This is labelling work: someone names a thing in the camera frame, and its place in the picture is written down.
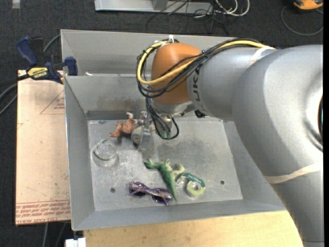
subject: sunglasses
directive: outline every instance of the sunglasses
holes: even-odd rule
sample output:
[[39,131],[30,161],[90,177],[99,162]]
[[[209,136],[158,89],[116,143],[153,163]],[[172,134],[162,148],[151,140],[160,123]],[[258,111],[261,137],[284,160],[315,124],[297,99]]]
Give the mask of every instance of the sunglasses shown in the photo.
[[152,196],[152,199],[160,204],[169,205],[169,201],[173,199],[173,195],[165,188],[148,188],[143,183],[134,181],[129,183],[129,196],[141,198],[146,194]]

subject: gray bin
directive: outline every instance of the gray bin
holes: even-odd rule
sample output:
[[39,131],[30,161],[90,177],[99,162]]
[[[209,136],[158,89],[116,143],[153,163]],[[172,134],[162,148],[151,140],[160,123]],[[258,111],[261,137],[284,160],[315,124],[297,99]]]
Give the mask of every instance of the gray bin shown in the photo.
[[[137,56],[166,34],[62,30],[62,54],[77,60],[78,76],[65,77],[67,154],[72,229],[204,219],[285,209],[244,148],[233,122],[198,119],[193,113],[178,118],[180,135],[162,140],[152,132],[148,148],[138,150],[129,138],[109,133],[126,112],[138,117],[144,98],[135,78]],[[174,35],[182,43],[207,49],[228,38]],[[150,70],[151,59],[147,68]],[[119,160],[110,168],[90,158],[92,147],[110,138]],[[129,196],[128,183],[166,187],[157,170],[143,161],[169,159],[203,179],[205,193],[191,198],[177,184],[177,201],[164,206],[151,197]]]

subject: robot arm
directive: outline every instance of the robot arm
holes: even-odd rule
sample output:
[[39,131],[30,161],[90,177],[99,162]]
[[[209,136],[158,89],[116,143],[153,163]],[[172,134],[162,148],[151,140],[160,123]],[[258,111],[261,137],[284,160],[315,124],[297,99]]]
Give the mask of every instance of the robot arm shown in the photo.
[[[142,80],[143,57],[155,49],[152,81]],[[145,52],[139,88],[162,137],[170,132],[166,122],[188,111],[234,120],[304,246],[324,246],[322,45],[277,50],[235,39],[201,51],[164,41]]]

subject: black carpet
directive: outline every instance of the black carpet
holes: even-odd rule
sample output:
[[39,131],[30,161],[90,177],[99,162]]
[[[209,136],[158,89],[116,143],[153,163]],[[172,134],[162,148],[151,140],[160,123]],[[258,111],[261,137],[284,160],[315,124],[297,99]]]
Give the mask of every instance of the black carpet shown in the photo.
[[[212,23],[208,17],[195,20],[182,14],[95,12],[94,0],[21,0],[20,9],[12,9],[12,0],[0,0],[1,78],[2,81],[14,79],[18,69],[28,66],[15,48],[19,39],[42,36],[48,42],[60,29],[244,37],[280,48],[323,43],[323,31],[314,36],[300,36],[283,25],[280,14],[287,5],[286,0],[250,0],[250,4],[249,13],[243,17],[219,15],[217,20],[225,21],[224,27],[215,21]],[[287,24],[301,33],[315,32],[323,25],[323,15],[317,12],[299,13],[288,6],[284,16]],[[60,42],[53,43],[47,53],[49,57],[53,55],[55,63],[60,62]],[[0,94],[4,90],[5,87],[0,87]],[[5,101],[15,94],[16,91],[12,91]],[[15,101],[0,115],[0,246],[42,246],[44,224],[14,225],[16,104]],[[0,110],[4,106],[5,103],[0,102]],[[62,226],[62,223],[50,224],[46,246],[55,245]],[[69,224],[62,237],[73,237]]]

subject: clear glass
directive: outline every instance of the clear glass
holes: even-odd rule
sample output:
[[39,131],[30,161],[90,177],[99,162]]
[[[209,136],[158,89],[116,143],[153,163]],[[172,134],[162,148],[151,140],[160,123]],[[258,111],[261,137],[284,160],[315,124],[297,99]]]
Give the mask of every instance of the clear glass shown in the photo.
[[109,139],[99,141],[93,147],[91,157],[97,165],[111,167],[118,159],[117,148]]

